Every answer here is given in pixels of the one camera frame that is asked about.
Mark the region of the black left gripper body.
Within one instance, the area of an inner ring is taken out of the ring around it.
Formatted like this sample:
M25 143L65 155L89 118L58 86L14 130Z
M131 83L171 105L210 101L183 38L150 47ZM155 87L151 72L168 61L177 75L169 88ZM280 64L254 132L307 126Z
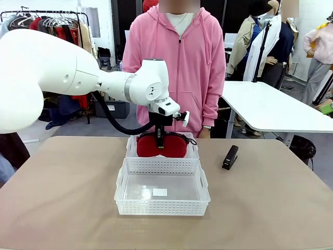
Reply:
M148 112L149 114L149 122L154 125L154 132L156 138L162 138L165 127L170 127L173 124L173 117L172 116L164 116L162 114L158 114L155 112Z

